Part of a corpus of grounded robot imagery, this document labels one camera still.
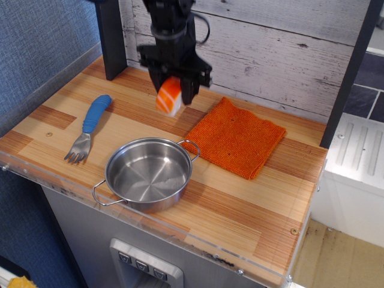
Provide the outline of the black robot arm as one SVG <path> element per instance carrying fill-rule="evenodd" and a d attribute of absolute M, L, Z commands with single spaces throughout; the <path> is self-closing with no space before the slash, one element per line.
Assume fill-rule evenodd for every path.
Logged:
<path fill-rule="evenodd" d="M 196 53 L 195 18 L 207 19 L 191 11 L 194 1 L 144 1 L 151 16 L 155 44 L 139 45 L 140 64 L 148 68 L 157 91 L 171 76 L 181 81 L 181 96 L 191 104 L 201 86 L 210 87 L 212 66 Z"/>

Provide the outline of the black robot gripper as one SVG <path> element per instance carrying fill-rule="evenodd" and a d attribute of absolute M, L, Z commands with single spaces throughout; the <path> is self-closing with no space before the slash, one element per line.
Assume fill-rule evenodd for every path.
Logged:
<path fill-rule="evenodd" d="M 139 45 L 140 64 L 148 68 L 149 76 L 158 92 L 171 76 L 181 80 L 181 95 L 184 105 L 190 105 L 200 85 L 212 83 L 212 67 L 196 53 L 195 23 L 188 22 L 175 34 L 159 34 L 155 44 Z"/>

